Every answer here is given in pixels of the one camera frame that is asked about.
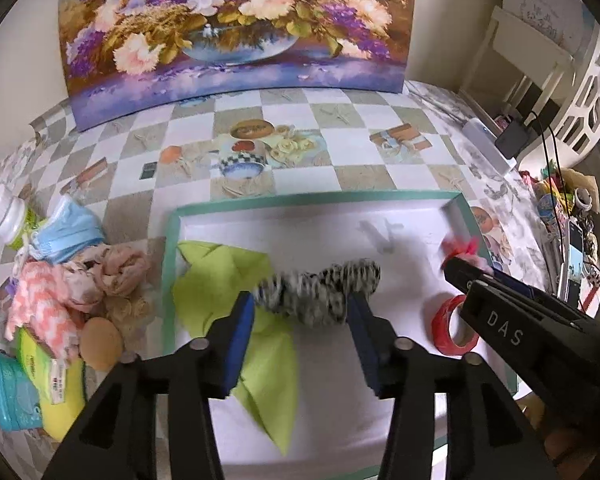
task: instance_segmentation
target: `painting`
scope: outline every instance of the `painting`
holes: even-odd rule
[[[400,92],[413,6],[414,0],[59,0],[62,66],[77,129],[171,101],[254,88]]]

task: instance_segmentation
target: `green cloth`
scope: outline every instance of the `green cloth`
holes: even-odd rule
[[[253,290],[273,274],[269,257],[208,242],[178,244],[191,268],[176,279],[173,303],[191,337],[206,334],[228,316],[241,290]],[[256,309],[253,331],[233,394],[282,454],[286,454],[298,405],[298,362],[286,319]]]

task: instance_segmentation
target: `wall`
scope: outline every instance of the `wall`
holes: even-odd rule
[[[0,160],[62,99],[58,0],[18,0],[0,25]]]
[[[407,77],[457,89],[501,2],[416,0]],[[31,136],[30,121],[66,97],[57,15],[58,0],[19,0],[0,26],[0,160]]]

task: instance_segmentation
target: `blue wet wipes package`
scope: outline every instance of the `blue wet wipes package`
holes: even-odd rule
[[[0,353],[0,428],[19,431],[41,427],[38,391],[20,363]]]

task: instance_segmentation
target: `checkered tablecloth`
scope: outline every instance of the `checkered tablecloth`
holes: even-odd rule
[[[534,236],[543,227],[522,180],[516,173],[497,175],[462,136],[462,122],[472,114],[455,94],[424,84],[409,88],[403,94],[339,89],[219,94],[151,108],[81,133],[63,102],[32,122],[38,141],[26,142],[0,165],[0,183],[46,216],[62,187],[105,157],[107,171],[74,198],[100,217],[108,243],[130,242],[148,252],[154,286],[160,281],[166,221],[179,206],[263,194],[458,189],[510,274],[543,287],[544,259]],[[272,161],[245,182],[227,180],[212,164],[189,163],[203,160],[235,123],[250,119],[290,126],[324,149],[308,162]],[[370,140],[405,123],[420,136],[400,156]],[[160,163],[168,146],[181,146],[186,161]],[[152,163],[155,174],[146,178]],[[0,241],[0,284],[10,275],[13,257]],[[0,449],[22,478],[34,479],[54,445],[35,431],[0,431]]]

